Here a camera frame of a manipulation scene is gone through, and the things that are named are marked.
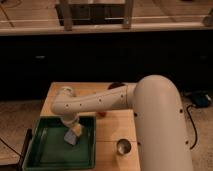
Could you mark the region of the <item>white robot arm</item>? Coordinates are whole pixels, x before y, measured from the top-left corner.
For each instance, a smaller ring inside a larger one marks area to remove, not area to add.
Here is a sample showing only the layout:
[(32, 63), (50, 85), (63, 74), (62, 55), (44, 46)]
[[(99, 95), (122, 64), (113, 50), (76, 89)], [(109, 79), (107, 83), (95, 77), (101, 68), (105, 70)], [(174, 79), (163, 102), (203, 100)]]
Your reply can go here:
[(149, 75), (135, 84), (85, 96), (63, 87), (51, 104), (66, 126), (81, 112), (122, 109), (136, 115), (141, 171), (194, 171), (180, 93), (165, 76)]

